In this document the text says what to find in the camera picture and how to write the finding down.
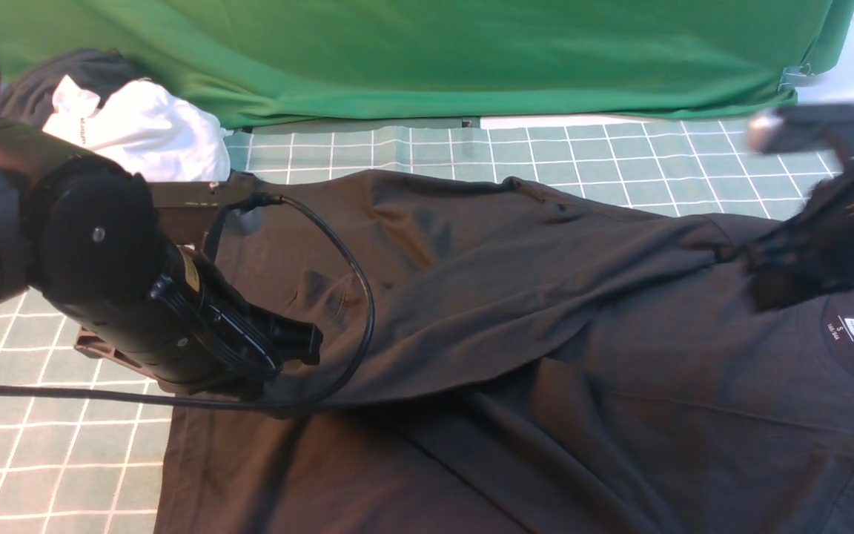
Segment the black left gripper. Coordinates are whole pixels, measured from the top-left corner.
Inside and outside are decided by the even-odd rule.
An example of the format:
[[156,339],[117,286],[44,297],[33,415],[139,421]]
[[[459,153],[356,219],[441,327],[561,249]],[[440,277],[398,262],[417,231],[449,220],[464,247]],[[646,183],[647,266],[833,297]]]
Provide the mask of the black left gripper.
[[254,401],[289,361],[317,366],[322,332],[253,307],[203,256],[166,248],[162,270],[137,304],[84,319],[75,348],[197,401]]

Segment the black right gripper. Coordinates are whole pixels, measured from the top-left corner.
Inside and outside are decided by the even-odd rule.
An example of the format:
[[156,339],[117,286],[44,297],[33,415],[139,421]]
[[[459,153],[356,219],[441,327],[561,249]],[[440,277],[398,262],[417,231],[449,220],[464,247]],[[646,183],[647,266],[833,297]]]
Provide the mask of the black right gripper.
[[854,286],[854,171],[819,183],[804,210],[774,237],[742,249],[753,310],[786,309]]

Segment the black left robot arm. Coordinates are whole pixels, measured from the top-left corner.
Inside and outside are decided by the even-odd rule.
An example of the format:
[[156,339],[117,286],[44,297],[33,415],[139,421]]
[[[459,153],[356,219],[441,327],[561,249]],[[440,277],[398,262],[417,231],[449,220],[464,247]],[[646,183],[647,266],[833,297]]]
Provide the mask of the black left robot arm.
[[151,185],[118,163],[0,118],[0,302],[34,288],[177,395],[258,398],[285,363],[319,362],[322,334],[248,303],[164,230]]

